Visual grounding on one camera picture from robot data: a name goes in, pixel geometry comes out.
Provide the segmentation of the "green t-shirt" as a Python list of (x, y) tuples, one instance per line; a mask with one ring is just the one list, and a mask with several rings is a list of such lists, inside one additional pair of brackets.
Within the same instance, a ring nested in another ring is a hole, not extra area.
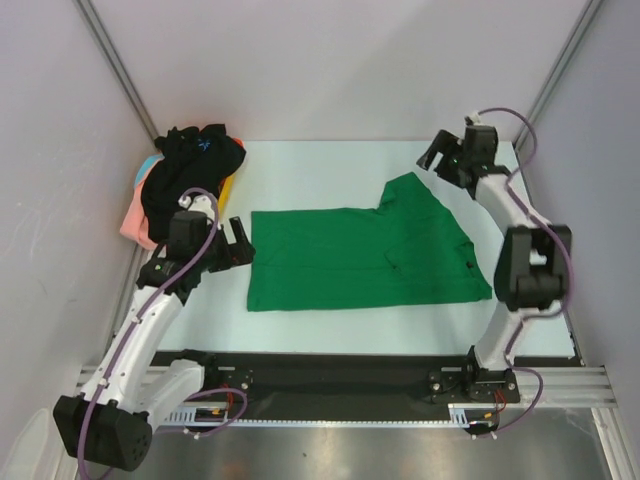
[(251, 312), (473, 303), (493, 291), (474, 244), (414, 173), (375, 208), (255, 211)]

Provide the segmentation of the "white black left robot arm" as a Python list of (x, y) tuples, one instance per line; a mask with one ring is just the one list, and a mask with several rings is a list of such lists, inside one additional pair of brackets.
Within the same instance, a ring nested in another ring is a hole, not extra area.
[(169, 238), (141, 267), (130, 310), (101, 363), (78, 394), (61, 396), (54, 406), (64, 448), (82, 479), (90, 476), (89, 464), (108, 472), (137, 469), (154, 434), (185, 402), (218, 396), (226, 406), (223, 419), (205, 431), (180, 428), (194, 439), (229, 427), (249, 406), (246, 388), (226, 384), (214, 355), (205, 352), (186, 350), (143, 383), (160, 341), (203, 274), (248, 265), (255, 254), (237, 217), (230, 221), (236, 240), (227, 241), (212, 193), (189, 188), (178, 205)]

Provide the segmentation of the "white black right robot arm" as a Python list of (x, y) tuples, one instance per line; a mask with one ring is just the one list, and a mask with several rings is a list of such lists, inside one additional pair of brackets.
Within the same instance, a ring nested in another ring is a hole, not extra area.
[(534, 321), (557, 316), (554, 303), (567, 304), (572, 233), (514, 191), (515, 172), (496, 162), (496, 128), (478, 113), (467, 116), (465, 124), (461, 137), (439, 131), (417, 165), (466, 191), (500, 229), (503, 243), (493, 280), (497, 305), (460, 371), (432, 374), (429, 387), (434, 400), (518, 402), (513, 351)]

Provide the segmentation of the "yellow t-shirt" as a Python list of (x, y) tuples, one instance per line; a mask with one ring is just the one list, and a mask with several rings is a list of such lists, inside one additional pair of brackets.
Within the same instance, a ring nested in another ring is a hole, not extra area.
[(221, 214), (224, 213), (225, 208), (229, 202), (229, 197), (231, 195), (231, 190), (234, 184), (235, 175), (230, 175), (225, 178), (220, 184), (220, 194), (218, 197), (218, 208)]

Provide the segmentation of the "pink t-shirt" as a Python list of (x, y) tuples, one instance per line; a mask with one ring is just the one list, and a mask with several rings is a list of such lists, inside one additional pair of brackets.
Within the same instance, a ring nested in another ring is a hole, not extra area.
[(119, 232), (122, 236), (134, 241), (145, 250), (151, 251), (157, 247), (157, 243), (149, 236), (149, 221), (141, 201), (142, 188), (142, 183), (134, 188), (132, 200)]

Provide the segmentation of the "black t-shirt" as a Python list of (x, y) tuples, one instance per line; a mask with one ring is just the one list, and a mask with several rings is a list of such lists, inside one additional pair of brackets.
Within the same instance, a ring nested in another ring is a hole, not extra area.
[(178, 200), (193, 187), (220, 195), (220, 185), (244, 163), (246, 150), (227, 135), (223, 124), (203, 128), (174, 127), (154, 140), (163, 155), (148, 174), (141, 203), (148, 220), (148, 236), (159, 243), (169, 233), (169, 223), (179, 210)]

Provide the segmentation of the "light blue t-shirt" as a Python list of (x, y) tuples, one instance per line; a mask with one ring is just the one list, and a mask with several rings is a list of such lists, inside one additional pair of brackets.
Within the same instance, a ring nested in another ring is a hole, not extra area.
[(134, 187), (137, 187), (138, 184), (143, 182), (146, 176), (148, 175), (149, 170), (152, 169), (157, 162), (163, 159), (164, 159), (164, 156), (162, 154), (154, 154), (147, 157), (137, 171), (137, 174), (134, 180)]

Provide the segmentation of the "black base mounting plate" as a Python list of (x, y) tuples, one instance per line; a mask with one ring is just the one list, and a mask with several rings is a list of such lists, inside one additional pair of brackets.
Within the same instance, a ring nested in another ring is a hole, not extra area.
[[(231, 407), (252, 401), (305, 403), (332, 406), (356, 399), (381, 402), (388, 398), (405, 404), (488, 404), (434, 400), (429, 387), (432, 374), (458, 372), (467, 355), (392, 356), (334, 354), (211, 353), (195, 350), (161, 351), (153, 366), (169, 366), (178, 359), (197, 360), (205, 366), (207, 401)], [(538, 374), (537, 368), (579, 367), (577, 358), (519, 357), (516, 371)]]

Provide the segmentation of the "aluminium corner frame post right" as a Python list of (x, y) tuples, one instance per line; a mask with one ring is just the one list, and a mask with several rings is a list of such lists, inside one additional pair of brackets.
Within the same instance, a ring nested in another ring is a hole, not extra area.
[(532, 126), (541, 119), (549, 106), (556, 90), (568, 73), (583, 43), (596, 23), (603, 8), (608, 4), (605, 0), (586, 1), (554, 60), (542, 87), (537, 93), (532, 106), (528, 110), (527, 119)]

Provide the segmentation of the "aluminium corner frame post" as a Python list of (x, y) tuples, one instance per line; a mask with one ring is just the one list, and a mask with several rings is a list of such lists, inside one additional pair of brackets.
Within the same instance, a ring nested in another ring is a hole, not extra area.
[(532, 126), (541, 119), (549, 106), (556, 90), (568, 73), (583, 43), (596, 23), (603, 8), (608, 4), (605, 0), (586, 1), (554, 60), (542, 87), (537, 93), (532, 106), (528, 110), (527, 119)]
[(158, 129), (94, 2), (90, 0), (73, 0), (72, 3), (78, 10), (110, 71), (115, 76), (122, 93), (147, 137), (151, 142), (154, 142), (159, 135)]

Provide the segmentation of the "aluminium corner frame post left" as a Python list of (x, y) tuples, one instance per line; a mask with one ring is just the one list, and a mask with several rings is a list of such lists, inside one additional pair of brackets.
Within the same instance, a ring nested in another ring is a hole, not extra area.
[(78, 10), (110, 71), (115, 76), (122, 93), (147, 137), (151, 142), (154, 142), (159, 135), (158, 129), (94, 2), (90, 0), (73, 0), (72, 3)]

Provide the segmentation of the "aluminium front rail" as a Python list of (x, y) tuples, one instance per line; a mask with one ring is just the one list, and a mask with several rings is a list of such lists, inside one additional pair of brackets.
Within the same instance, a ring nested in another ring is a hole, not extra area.
[[(76, 393), (89, 381), (97, 367), (83, 367), (77, 381)], [(143, 387), (150, 385), (169, 367), (151, 366), (143, 376)], [(543, 379), (540, 408), (615, 408), (617, 400), (604, 367), (537, 368)], [(516, 382), (522, 405), (529, 404), (538, 390), (537, 377), (517, 371)]]

